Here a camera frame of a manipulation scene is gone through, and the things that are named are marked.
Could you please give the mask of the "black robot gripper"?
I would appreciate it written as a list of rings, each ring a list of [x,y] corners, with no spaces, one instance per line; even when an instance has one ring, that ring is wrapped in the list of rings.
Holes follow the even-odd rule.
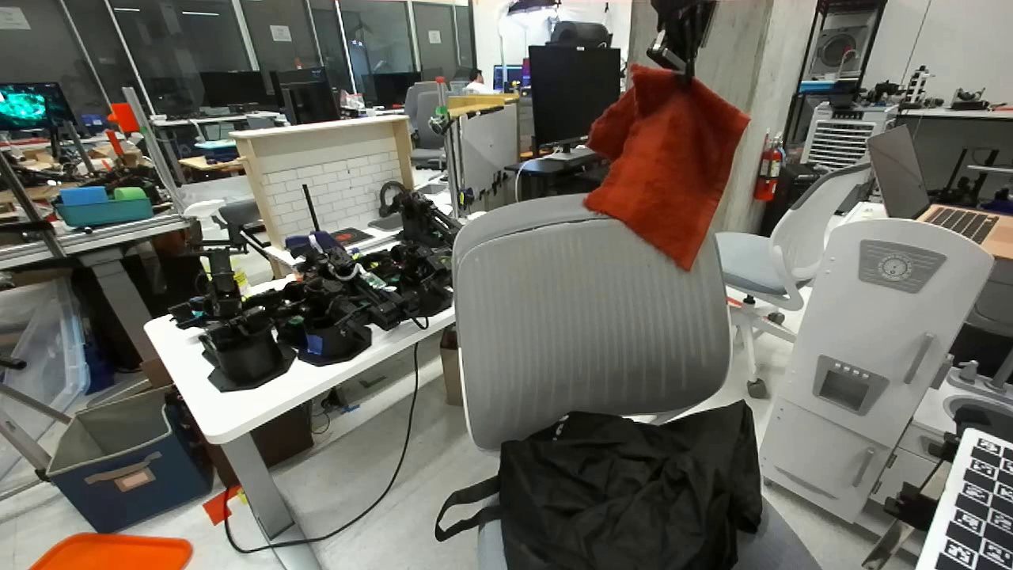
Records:
[[[691,77],[695,65],[695,50],[710,33],[716,6],[717,0],[653,0],[658,24],[649,58],[658,65]]]

